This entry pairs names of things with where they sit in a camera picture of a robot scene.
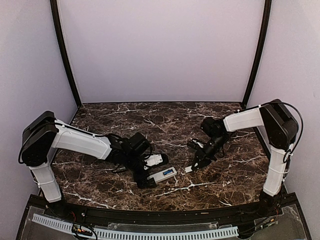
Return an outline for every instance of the marble tabletop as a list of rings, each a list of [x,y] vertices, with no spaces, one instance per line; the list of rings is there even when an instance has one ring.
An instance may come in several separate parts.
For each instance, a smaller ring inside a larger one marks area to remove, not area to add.
[[[142,133],[154,153],[165,153],[177,175],[156,188],[139,189],[130,171],[111,173],[111,163],[68,150],[58,150],[52,169],[67,202],[137,211],[184,211],[236,206],[259,200],[267,177],[268,159],[253,129],[235,132],[224,146],[225,157],[195,172],[185,173],[195,151],[191,138],[208,141],[200,129],[205,117],[223,118],[240,109],[238,103],[143,102],[88,103],[71,125],[97,134],[131,137]]]

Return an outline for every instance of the white panel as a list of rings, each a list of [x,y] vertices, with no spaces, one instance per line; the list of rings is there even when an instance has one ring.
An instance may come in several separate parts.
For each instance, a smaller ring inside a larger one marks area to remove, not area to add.
[[[18,164],[22,132],[46,110],[69,122],[77,107],[61,60],[49,0],[0,1],[0,226],[16,238],[36,194],[30,170]]]
[[[83,102],[241,101],[261,0],[59,0]]]
[[[319,13],[318,0],[272,1],[263,56],[249,102],[251,107],[279,98],[293,104],[303,116],[305,129],[292,157],[286,186],[298,196],[312,239],[320,239]]]

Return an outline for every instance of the robotic arm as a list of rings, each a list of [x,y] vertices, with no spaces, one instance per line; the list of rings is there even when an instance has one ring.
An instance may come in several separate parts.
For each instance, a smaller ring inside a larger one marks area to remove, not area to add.
[[[290,111],[279,99],[250,109],[239,110],[223,119],[205,118],[201,129],[211,138],[207,143],[197,139],[188,142],[196,153],[186,172],[203,168],[216,161],[215,154],[223,149],[229,140],[229,133],[246,128],[264,126],[271,149],[271,158],[263,193],[267,197],[276,196],[281,190],[284,176],[288,173],[290,155],[299,129]]]
[[[97,135],[65,124],[55,119],[53,112],[46,111],[23,131],[19,162],[29,167],[49,203],[63,198],[48,163],[50,148],[67,149],[124,165],[133,172],[134,181],[142,189],[155,187],[162,180],[159,173],[150,176],[148,169],[168,163],[167,155],[152,155],[152,146],[141,133],[131,138],[121,138],[112,133]],[[144,153],[147,149],[150,149],[149,154]],[[177,173],[174,168],[171,170],[165,179]]]

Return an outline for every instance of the ventilation grille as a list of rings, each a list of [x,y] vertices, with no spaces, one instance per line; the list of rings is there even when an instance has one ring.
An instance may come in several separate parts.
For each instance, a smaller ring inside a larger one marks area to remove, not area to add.
[[[34,214],[33,222],[60,232],[72,234],[72,223]],[[238,236],[238,227],[182,233],[141,233],[94,228],[99,240],[215,240]]]

